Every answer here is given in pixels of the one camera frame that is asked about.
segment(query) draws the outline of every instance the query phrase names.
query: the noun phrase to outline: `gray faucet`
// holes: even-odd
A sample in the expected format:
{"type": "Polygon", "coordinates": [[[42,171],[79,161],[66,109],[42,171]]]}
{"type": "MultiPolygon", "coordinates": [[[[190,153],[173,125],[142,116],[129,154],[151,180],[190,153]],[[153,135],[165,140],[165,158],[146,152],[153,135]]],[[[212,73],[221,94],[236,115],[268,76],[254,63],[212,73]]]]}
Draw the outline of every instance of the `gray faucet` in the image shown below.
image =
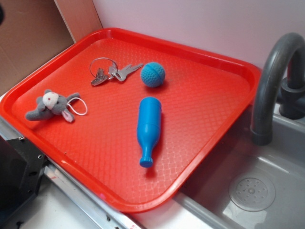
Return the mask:
{"type": "Polygon", "coordinates": [[[279,112],[290,119],[305,116],[305,41],[297,33],[281,37],[264,65],[252,111],[252,141],[260,146],[272,141],[276,100],[279,112]]]}

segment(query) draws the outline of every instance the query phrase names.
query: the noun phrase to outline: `gray sink basin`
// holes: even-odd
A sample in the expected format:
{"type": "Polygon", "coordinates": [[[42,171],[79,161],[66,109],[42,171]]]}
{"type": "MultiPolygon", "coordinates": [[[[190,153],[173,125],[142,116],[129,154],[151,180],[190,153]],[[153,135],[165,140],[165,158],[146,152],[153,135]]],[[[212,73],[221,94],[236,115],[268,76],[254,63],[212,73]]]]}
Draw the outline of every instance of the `gray sink basin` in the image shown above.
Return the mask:
{"type": "Polygon", "coordinates": [[[250,120],[251,108],[180,192],[215,228],[305,228],[305,125],[275,114],[272,143],[256,146],[250,120]]]}

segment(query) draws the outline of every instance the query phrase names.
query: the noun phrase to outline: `toy bottle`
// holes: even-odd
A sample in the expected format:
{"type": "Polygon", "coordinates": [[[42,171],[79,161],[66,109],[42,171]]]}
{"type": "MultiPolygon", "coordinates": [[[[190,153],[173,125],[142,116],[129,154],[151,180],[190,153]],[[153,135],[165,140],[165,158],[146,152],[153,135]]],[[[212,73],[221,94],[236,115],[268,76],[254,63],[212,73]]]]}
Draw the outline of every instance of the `toy bottle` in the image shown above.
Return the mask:
{"type": "Polygon", "coordinates": [[[153,165],[152,151],[160,139],[161,103],[154,97],[146,97],[140,102],[137,138],[142,148],[142,167],[153,165]]]}

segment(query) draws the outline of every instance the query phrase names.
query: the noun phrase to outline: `white wall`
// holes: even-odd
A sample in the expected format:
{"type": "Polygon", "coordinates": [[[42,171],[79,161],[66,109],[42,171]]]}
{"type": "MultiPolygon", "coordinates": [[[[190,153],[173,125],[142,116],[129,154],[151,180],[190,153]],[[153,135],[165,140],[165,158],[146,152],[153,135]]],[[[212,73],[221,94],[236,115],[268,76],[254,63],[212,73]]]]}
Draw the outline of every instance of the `white wall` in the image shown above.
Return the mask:
{"type": "Polygon", "coordinates": [[[118,27],[250,62],[260,68],[287,32],[305,37],[305,0],[93,0],[118,27]]]}

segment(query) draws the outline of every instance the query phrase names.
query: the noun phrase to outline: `gray stuffed mouse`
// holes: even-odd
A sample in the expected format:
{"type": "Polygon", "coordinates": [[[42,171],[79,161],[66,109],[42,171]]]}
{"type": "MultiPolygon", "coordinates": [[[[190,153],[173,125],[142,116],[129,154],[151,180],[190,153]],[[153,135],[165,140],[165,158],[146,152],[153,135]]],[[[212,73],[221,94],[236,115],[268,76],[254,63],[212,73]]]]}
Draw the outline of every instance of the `gray stuffed mouse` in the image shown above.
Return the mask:
{"type": "Polygon", "coordinates": [[[73,98],[80,98],[80,94],[74,93],[64,97],[48,89],[44,92],[44,96],[37,98],[37,108],[27,112],[25,118],[29,121],[40,121],[50,119],[54,115],[62,115],[66,121],[71,123],[74,121],[74,115],[67,109],[67,106],[73,98]]]}

